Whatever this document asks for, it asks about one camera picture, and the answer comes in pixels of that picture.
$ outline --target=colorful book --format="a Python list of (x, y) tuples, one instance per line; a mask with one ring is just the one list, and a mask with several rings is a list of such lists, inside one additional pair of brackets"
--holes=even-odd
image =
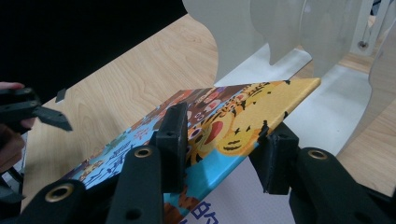
[(165, 193), (165, 223), (178, 223), (195, 208), (320, 83), (302, 78), (179, 91), (89, 157), (64, 178), (87, 189), (118, 174), (125, 154), (146, 145), (167, 108), (188, 105), (189, 146), (184, 189)]

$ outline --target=dark background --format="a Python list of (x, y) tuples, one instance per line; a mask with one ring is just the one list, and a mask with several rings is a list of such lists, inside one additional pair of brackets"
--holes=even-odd
[(185, 14), (181, 0), (0, 0), (0, 81), (45, 103)]

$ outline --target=wooden table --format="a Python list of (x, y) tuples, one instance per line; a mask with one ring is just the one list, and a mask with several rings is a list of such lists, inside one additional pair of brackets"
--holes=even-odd
[[(22, 206), (175, 92), (212, 86), (217, 55), (212, 35), (187, 15), (67, 90), (64, 101), (46, 103), (46, 107), (63, 111), (74, 131), (67, 133), (38, 121), (29, 132)], [(372, 61), (356, 57), (345, 60), (366, 73)], [(310, 76), (312, 66), (307, 65), (296, 76)], [(390, 195), (390, 188), (396, 185), (392, 174), (396, 153), (394, 145), (388, 149), (362, 151), (352, 147), (339, 159), (358, 181)], [(376, 164), (373, 156), (384, 159)], [(370, 173), (361, 172), (366, 164), (371, 164)]]

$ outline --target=person's hand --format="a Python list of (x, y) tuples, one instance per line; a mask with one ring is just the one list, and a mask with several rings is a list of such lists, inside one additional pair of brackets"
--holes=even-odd
[[(18, 82), (0, 82), (0, 90), (12, 89), (18, 90), (24, 85)], [(24, 128), (32, 128), (35, 119), (25, 119), (21, 121)], [(11, 168), (15, 163), (21, 160), (21, 150), (24, 147), (24, 141), (19, 133), (14, 133), (5, 124), (0, 124), (0, 173)]]

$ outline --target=yellow illustration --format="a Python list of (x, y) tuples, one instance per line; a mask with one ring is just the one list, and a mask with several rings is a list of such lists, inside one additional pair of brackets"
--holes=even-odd
[(260, 134), (268, 134), (288, 115), (316, 82), (278, 81), (248, 85), (209, 118), (189, 130), (191, 151), (188, 163), (194, 165), (213, 149), (227, 156), (247, 156)]

